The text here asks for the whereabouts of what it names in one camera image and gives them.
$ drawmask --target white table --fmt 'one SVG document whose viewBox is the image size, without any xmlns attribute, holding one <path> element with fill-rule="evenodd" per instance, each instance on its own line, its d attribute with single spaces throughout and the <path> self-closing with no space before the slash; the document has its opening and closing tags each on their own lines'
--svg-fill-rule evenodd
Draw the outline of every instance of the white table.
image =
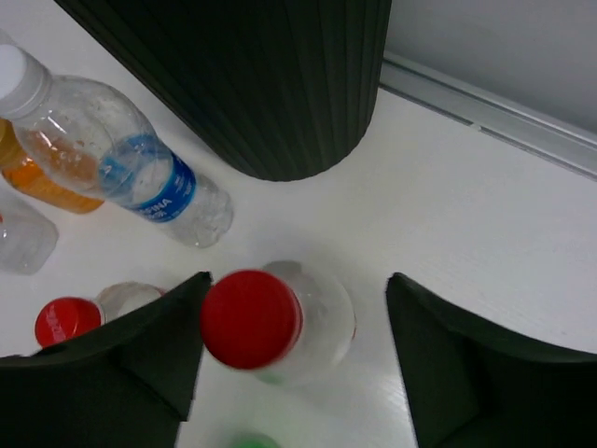
<svg viewBox="0 0 597 448">
<path fill-rule="evenodd" d="M 283 390 L 206 354 L 181 448 L 225 446 L 238 431 L 284 448 L 414 447 L 384 304 L 402 272 L 444 299 L 540 340 L 597 353 L 597 184 L 380 91 L 368 133 L 338 166 L 288 184 L 241 175 L 49 0 L 0 0 L 0 27 L 65 73 L 124 91 L 189 164 L 227 189 L 236 218 L 196 250 L 111 204 L 75 217 L 42 203 L 61 239 L 34 277 L 0 274 L 0 355 L 31 353 L 38 310 L 136 280 L 174 287 L 272 259 L 316 258 L 351 290 L 348 357 L 319 384 Z"/>
</svg>

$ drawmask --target blue bottle label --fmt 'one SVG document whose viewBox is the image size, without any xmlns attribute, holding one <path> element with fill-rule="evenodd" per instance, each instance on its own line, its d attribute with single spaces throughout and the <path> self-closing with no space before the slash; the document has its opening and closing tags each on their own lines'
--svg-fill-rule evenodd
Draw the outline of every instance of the blue bottle label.
<svg viewBox="0 0 597 448">
<path fill-rule="evenodd" d="M 136 149 L 136 158 L 148 156 L 147 162 L 152 162 L 152 159 L 158 157 L 159 154 L 170 154 L 173 160 L 173 169 L 158 196 L 136 205 L 123 204 L 123 207 L 156 223 L 168 222 L 178 217 L 190 204 L 195 194 L 195 188 L 197 187 L 195 174 L 156 136 L 137 135 L 127 139 L 126 145 Z M 113 157 L 106 158 L 100 172 L 105 187 L 108 187 L 111 181 L 114 182 L 116 179 L 120 179 L 118 187 L 112 189 L 112 191 L 115 196 L 122 197 L 127 196 L 126 190 L 132 190 L 134 177 L 138 174 L 138 171 L 134 175 L 125 175 L 123 182 L 121 175 L 126 171 L 125 167 L 128 163 L 121 157 L 118 157 L 118 159 L 124 163 L 116 161 Z"/>
</svg>

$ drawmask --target black trash can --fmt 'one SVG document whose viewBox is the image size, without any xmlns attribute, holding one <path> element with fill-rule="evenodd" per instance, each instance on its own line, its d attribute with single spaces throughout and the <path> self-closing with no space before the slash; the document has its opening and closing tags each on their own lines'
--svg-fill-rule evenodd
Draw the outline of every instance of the black trash can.
<svg viewBox="0 0 597 448">
<path fill-rule="evenodd" d="M 0 445 L 171 448 L 187 420 L 208 273 L 31 357 L 0 359 Z"/>
<path fill-rule="evenodd" d="M 404 274 L 386 299 L 419 448 L 594 445 L 597 355 L 505 329 Z"/>
<path fill-rule="evenodd" d="M 371 120 L 391 0 L 56 1 L 248 175 L 321 173 Z"/>
</svg>

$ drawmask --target green bottle cap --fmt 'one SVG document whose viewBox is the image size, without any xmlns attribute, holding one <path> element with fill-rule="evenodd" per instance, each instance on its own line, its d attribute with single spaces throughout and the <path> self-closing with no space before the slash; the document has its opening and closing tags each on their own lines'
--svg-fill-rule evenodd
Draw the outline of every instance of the green bottle cap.
<svg viewBox="0 0 597 448">
<path fill-rule="evenodd" d="M 280 448 L 280 445 L 269 437 L 250 435 L 238 438 L 230 448 Z"/>
</svg>

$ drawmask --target plastic bottle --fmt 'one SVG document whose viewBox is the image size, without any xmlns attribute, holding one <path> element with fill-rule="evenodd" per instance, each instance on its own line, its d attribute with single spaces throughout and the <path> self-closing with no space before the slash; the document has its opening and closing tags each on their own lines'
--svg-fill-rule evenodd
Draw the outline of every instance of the plastic bottle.
<svg viewBox="0 0 597 448">
<path fill-rule="evenodd" d="M 42 347 L 62 343 L 141 308 L 163 294 L 158 287 L 126 282 L 107 287 L 94 301 L 60 297 L 39 312 L 35 337 Z"/>
<path fill-rule="evenodd" d="M 17 200 L 0 202 L 0 270 L 31 275 L 56 246 L 54 224 Z"/>
<path fill-rule="evenodd" d="M 5 119 L 0 119 L 0 170 L 4 179 L 14 189 L 69 212 L 92 212 L 104 203 L 63 189 L 49 180 L 33 159 L 23 151 L 12 126 Z"/>
<path fill-rule="evenodd" d="M 346 289 L 295 261 L 231 273 L 207 293 L 205 347 L 221 363 L 277 385 L 299 385 L 338 364 L 354 337 Z"/>
<path fill-rule="evenodd" d="M 231 224 L 229 195 L 194 173 L 103 83 L 53 77 L 30 54 L 0 45 L 0 117 L 57 184 L 117 203 L 185 245 L 212 245 Z"/>
</svg>

